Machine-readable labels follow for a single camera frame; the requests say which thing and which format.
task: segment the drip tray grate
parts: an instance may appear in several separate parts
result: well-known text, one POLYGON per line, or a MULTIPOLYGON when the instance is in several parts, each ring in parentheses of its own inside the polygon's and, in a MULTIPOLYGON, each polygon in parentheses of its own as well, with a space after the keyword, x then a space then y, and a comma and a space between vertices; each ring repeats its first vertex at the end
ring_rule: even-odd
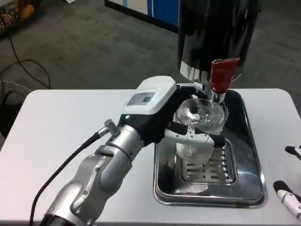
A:
POLYGON ((227 142, 223 148, 215 148, 208 162, 202 159, 181 159, 182 177, 187 182, 231 184, 235 181, 235 167, 227 142))

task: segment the white table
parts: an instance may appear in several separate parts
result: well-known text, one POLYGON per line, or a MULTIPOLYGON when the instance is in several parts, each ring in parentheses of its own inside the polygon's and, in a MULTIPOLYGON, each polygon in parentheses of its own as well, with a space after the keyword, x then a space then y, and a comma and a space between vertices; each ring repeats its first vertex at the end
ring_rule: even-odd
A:
MULTIPOLYGON (((301 144, 301 120, 288 93, 280 89, 240 89, 268 190, 257 209, 171 207, 153 197, 154 145, 141 150, 121 189, 108 200, 100 223, 299 224, 280 203, 273 182, 301 190, 300 161, 284 152, 301 144)), ((0 224, 26 223, 33 198, 55 169, 106 119, 119 120, 134 90, 40 90, 32 92, 0 152, 0 224)), ((40 221, 57 192, 73 178, 80 162, 107 138, 79 154, 39 199, 40 221)))

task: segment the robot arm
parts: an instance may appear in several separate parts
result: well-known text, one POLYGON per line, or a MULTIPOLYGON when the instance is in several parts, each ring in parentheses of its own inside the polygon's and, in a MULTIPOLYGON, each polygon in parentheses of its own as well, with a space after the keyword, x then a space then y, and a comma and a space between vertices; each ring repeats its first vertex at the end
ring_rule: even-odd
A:
POLYGON ((224 146, 224 138, 196 131, 188 135, 186 126, 172 122, 173 114, 185 99, 199 95, 195 87, 177 86, 170 77, 147 79, 122 110, 118 127, 107 121, 100 130, 111 133, 105 145, 84 159, 75 177, 66 184, 49 207, 40 225, 92 225, 106 201, 121 186, 139 151, 164 136, 175 143, 224 146))

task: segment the drink dispenser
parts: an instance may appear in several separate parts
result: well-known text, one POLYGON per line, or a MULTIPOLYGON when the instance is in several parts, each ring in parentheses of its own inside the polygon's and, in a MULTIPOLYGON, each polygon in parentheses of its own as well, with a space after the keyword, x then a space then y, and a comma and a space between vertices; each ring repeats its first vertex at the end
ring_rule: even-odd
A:
POLYGON ((260 0, 180 0, 178 67, 213 102, 241 75, 259 11, 260 0))

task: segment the black cable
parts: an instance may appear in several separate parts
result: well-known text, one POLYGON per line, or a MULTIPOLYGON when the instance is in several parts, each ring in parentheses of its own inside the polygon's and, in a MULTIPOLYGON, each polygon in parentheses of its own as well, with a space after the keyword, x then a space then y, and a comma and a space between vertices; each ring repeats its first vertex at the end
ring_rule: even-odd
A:
MULTIPOLYGON (((3 25, 4 25, 5 29, 7 30, 7 32, 9 32, 9 31, 8 31, 8 27, 7 27, 6 23, 5 23, 5 20, 4 20, 4 18, 3 18, 2 15, 0 15, 0 19, 2 20, 3 25)), ((17 62, 18 62, 19 65, 23 68, 23 70, 24 70, 24 71, 25 71, 32 79, 34 79, 35 81, 37 81, 37 82, 40 83, 41 85, 47 87, 48 89, 51 89, 51 86, 48 86, 47 84, 45 84, 45 83, 41 82, 40 80, 36 79, 35 77, 33 77, 33 76, 29 73, 29 71, 23 66, 23 64, 21 63, 21 61, 20 61, 20 59, 19 59, 19 57, 18 57, 18 55, 17 55, 17 53, 16 53, 15 46, 14 46, 14 44, 13 44, 13 40, 12 40, 12 38, 11 38, 11 36, 10 36, 9 33, 8 33, 8 38, 9 38, 9 42, 10 42, 10 45, 11 45, 11 47, 12 47, 12 50, 13 50, 13 52, 14 52, 15 58, 17 59, 17 62)))
POLYGON ((26 72, 33 80, 37 81, 38 83, 40 83, 41 85, 47 87, 48 89, 51 89, 50 86, 48 86, 47 84, 45 84, 45 83, 41 82, 40 80, 36 79, 35 77, 33 77, 33 76, 29 73, 29 71, 28 71, 28 70, 23 66, 23 64, 21 63, 21 61, 20 61, 20 59, 19 59, 19 57, 18 57, 18 55, 17 55, 17 53, 16 53, 16 50, 15 50, 15 47, 14 47, 14 44, 13 44, 13 41, 12 41, 10 35, 8 36, 8 39, 9 39, 11 48, 13 49, 14 55, 15 55, 15 57, 16 57, 18 63, 20 64, 20 66, 23 68, 23 70, 24 70, 24 71, 25 71, 25 72, 26 72))
POLYGON ((88 140, 86 140, 72 155, 69 156, 68 159, 66 159, 62 165, 54 172, 54 174, 51 175, 51 177, 45 182, 45 184, 41 187, 41 189, 38 191, 36 196, 34 197, 34 200, 32 202, 32 210, 30 212, 30 219, 29 219, 29 226, 33 226, 33 217, 34 212, 36 209, 36 205, 38 202, 39 197, 43 193, 43 191, 46 189, 46 187, 56 178, 56 176, 67 166, 69 162, 71 162, 72 159, 74 159, 75 156, 77 156, 82 150, 89 147, 91 144, 93 144, 95 141, 99 139, 99 134, 96 132, 91 136, 88 140))
MULTIPOLYGON (((40 66, 40 68, 43 69, 43 71, 45 72, 46 76, 48 77, 48 87, 51 88, 51 79, 50 79, 50 75, 48 74, 48 72, 46 71, 46 69, 36 60, 31 60, 31 59, 25 59, 25 60, 20 60, 20 62, 34 62, 36 63, 38 66, 40 66)), ((1 72, 0 72, 0 77, 2 76, 2 74, 7 71, 9 68, 11 68, 13 65, 18 64, 18 61, 15 61, 13 63, 11 63, 10 65, 8 65, 6 68, 4 68, 1 72)))
POLYGON ((1 90, 1 99, 0 99, 0 101, 3 99, 3 97, 4 97, 4 81, 3 81, 3 79, 1 78, 1 76, 0 76, 0 80, 1 80, 1 86, 2 86, 2 90, 1 90))

